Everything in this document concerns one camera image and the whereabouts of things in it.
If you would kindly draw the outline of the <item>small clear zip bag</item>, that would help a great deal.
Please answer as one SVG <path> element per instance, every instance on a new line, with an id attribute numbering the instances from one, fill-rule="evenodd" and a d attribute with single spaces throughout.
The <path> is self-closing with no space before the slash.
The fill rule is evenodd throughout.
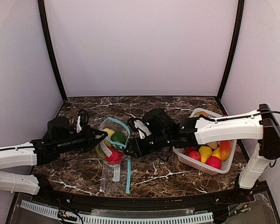
<path id="1" fill-rule="evenodd" d="M 123 158 L 120 164 L 103 161 L 99 192 L 105 194 L 130 194 L 131 158 Z"/>

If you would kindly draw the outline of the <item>yellow toy lemon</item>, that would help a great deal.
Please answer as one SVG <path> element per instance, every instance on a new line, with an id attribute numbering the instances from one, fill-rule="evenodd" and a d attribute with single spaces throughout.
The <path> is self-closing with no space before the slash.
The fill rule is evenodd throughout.
<path id="1" fill-rule="evenodd" d="M 219 160 L 222 160 L 221 159 L 221 155 L 220 155 L 220 147 L 218 147 L 217 149 L 215 149 L 212 153 L 212 156 L 213 157 L 217 157 Z"/>

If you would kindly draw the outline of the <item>dark green toy pepper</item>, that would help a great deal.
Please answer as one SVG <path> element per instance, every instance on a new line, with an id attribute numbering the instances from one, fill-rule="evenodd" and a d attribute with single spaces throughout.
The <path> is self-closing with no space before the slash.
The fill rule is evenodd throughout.
<path id="1" fill-rule="evenodd" d="M 122 144 L 123 146 L 116 145 L 116 144 L 112 144 L 112 146 L 117 150 L 123 150 L 125 148 L 125 144 L 126 144 L 126 136 L 122 132 L 116 131 L 111 136 L 111 141 Z"/>

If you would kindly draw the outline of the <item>brown toy potato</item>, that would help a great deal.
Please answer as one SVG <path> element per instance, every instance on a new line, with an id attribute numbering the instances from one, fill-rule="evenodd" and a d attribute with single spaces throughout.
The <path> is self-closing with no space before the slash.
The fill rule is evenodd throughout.
<path id="1" fill-rule="evenodd" d="M 208 117 L 208 114 L 204 111 L 200 111 L 194 114 L 194 117 L 199 117 L 199 116 Z"/>

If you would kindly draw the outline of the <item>red toy fruit left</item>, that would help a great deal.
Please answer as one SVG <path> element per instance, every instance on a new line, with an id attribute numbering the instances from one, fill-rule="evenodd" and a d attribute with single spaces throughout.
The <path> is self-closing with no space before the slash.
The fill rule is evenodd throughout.
<path id="1" fill-rule="evenodd" d="M 186 153 L 190 153 L 190 152 L 193 152 L 193 151 L 197 151 L 197 147 L 185 147 L 184 148 L 184 151 Z"/>

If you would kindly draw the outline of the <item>red toy apple large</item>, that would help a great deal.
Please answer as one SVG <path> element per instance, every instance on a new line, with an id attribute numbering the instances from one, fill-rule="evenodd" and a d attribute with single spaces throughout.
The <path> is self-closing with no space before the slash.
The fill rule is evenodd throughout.
<path id="1" fill-rule="evenodd" d="M 109 150 L 112 152 L 112 154 L 110 156 L 106 156 L 106 160 L 110 164 L 120 164 L 124 158 L 124 154 L 114 150 L 112 147 L 110 147 Z"/>

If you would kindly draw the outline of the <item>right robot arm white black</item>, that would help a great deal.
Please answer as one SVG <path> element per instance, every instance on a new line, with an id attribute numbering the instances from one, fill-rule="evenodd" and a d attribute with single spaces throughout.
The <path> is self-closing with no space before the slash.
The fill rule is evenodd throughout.
<path id="1" fill-rule="evenodd" d="M 166 147 L 184 148 L 225 140 L 257 140 L 252 157 L 239 174 L 238 186 L 251 189 L 271 162 L 280 158 L 280 126 L 267 104 L 257 110 L 225 117 L 203 115 L 175 123 L 161 108 L 148 111 L 141 119 L 130 118 L 128 125 L 139 137 L 130 139 L 124 154 L 140 158 Z"/>

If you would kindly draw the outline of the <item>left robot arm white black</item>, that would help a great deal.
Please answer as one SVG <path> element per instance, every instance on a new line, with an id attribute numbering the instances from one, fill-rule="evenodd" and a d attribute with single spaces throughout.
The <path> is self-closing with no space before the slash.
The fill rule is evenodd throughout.
<path id="1" fill-rule="evenodd" d="M 57 160 L 61 154 L 75 150 L 87 152 L 95 148 L 107 136 L 107 132 L 79 123 L 78 129 L 70 126 L 66 117 L 56 117 L 48 122 L 48 130 L 42 139 L 20 145 L 0 147 L 0 191 L 38 195 L 51 190 L 44 175 L 20 175 L 8 173 L 6 168 L 46 165 Z"/>

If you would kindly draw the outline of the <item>red toy fruit front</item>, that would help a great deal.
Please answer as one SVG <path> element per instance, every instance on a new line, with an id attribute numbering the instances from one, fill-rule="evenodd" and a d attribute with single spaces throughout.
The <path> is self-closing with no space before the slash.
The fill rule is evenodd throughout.
<path id="1" fill-rule="evenodd" d="M 205 162 L 205 164 L 216 168 L 216 169 L 221 169 L 222 166 L 222 162 L 219 158 L 215 157 L 215 156 L 211 156 L 207 159 L 207 161 Z"/>

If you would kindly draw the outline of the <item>red toy fruit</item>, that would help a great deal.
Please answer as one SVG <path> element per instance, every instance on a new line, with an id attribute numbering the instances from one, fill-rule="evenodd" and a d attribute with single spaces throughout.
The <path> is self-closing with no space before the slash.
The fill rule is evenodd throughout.
<path id="1" fill-rule="evenodd" d="M 216 168 L 216 169 L 221 169 L 222 166 L 222 162 L 219 158 L 215 157 L 215 156 L 211 156 L 207 159 L 207 161 L 205 162 L 205 164 Z"/>
<path id="2" fill-rule="evenodd" d="M 193 151 L 197 151 L 197 147 L 185 147 L 184 148 L 184 151 L 186 153 L 190 153 L 190 152 L 193 152 Z"/>

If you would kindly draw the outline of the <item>black corner frame post right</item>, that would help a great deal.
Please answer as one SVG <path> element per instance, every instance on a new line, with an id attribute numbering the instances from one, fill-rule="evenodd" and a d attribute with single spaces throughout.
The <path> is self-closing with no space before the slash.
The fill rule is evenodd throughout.
<path id="1" fill-rule="evenodd" d="M 226 88 L 227 81 L 228 81 L 228 78 L 229 78 L 229 74 L 230 74 L 230 71 L 231 71 L 234 55 L 235 55 L 236 48 L 237 48 L 239 33 L 240 33 L 240 29 L 241 29 L 244 6 L 245 6 L 245 0 L 238 0 L 234 29 L 233 29 L 232 38 L 231 38 L 231 44 L 230 44 L 229 53 L 228 53 L 228 56 L 227 56 L 222 80 L 221 80 L 219 90 L 218 90 L 218 93 L 217 93 L 217 96 L 216 96 L 217 101 L 221 101 L 221 99 L 223 97 L 224 90 Z"/>

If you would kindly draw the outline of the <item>black corner frame post left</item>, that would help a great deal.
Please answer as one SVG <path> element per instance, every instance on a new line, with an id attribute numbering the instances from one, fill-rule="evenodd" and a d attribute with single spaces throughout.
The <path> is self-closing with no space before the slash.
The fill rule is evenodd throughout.
<path id="1" fill-rule="evenodd" d="M 54 78 L 55 78 L 59 93 L 61 95 L 61 98 L 62 98 L 63 102 L 65 102 L 68 97 L 67 97 L 62 79 L 61 79 L 60 71 L 58 68 L 57 60 L 56 60 L 56 55 L 55 55 L 55 52 L 53 49 L 53 43 L 51 40 L 51 35 L 50 35 L 50 30 L 49 30 L 49 23 L 48 23 L 48 18 L 47 18 L 45 1 L 38 0 L 37 4 L 38 4 L 41 25 L 42 25 L 43 36 L 44 36 L 49 60 L 51 63 L 51 67 L 53 70 Z"/>

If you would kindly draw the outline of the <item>orange toy carrot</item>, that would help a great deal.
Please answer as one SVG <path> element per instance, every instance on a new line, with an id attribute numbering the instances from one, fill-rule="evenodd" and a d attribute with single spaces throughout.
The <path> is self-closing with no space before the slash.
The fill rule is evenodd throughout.
<path id="1" fill-rule="evenodd" d="M 231 153 L 231 143 L 229 140 L 220 142 L 220 157 L 221 161 L 226 161 Z"/>

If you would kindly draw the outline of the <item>large clear zip bag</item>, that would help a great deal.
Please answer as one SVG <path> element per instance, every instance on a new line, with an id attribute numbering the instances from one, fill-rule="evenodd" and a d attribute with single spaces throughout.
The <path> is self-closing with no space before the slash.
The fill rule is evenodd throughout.
<path id="1" fill-rule="evenodd" d="M 99 126 L 100 130 L 103 130 L 104 128 L 109 128 L 109 129 L 112 129 L 114 131 L 122 132 L 126 136 L 126 144 L 125 144 L 125 147 L 126 147 L 127 142 L 130 138 L 131 132 L 130 132 L 129 127 L 125 123 L 123 123 L 123 122 L 121 122 L 121 121 L 119 121 L 115 118 L 108 117 Z M 117 150 L 112 146 L 112 144 L 123 146 L 120 143 L 113 142 L 111 140 L 106 140 L 106 139 L 104 139 L 104 141 L 100 142 L 99 145 L 101 146 L 101 148 L 104 151 L 104 153 L 106 154 L 106 156 L 110 156 L 112 154 L 112 152 L 109 150 L 110 147 L 112 147 L 116 151 L 119 151 L 119 152 L 123 153 L 124 149 L 123 150 Z"/>

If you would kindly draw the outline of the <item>black front rail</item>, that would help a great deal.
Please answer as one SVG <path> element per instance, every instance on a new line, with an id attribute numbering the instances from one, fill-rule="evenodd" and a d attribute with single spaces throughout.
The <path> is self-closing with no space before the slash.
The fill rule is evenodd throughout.
<path id="1" fill-rule="evenodd" d="M 32 200 L 63 206 L 77 211 L 90 211 L 92 209 L 157 211 L 187 208 L 194 208 L 196 210 L 224 210 L 230 205 L 254 202 L 256 193 L 259 193 L 261 190 L 260 185 L 258 185 L 254 188 L 254 191 L 230 189 L 215 193 L 167 198 L 87 196 L 53 190 L 46 195 L 33 196 Z"/>

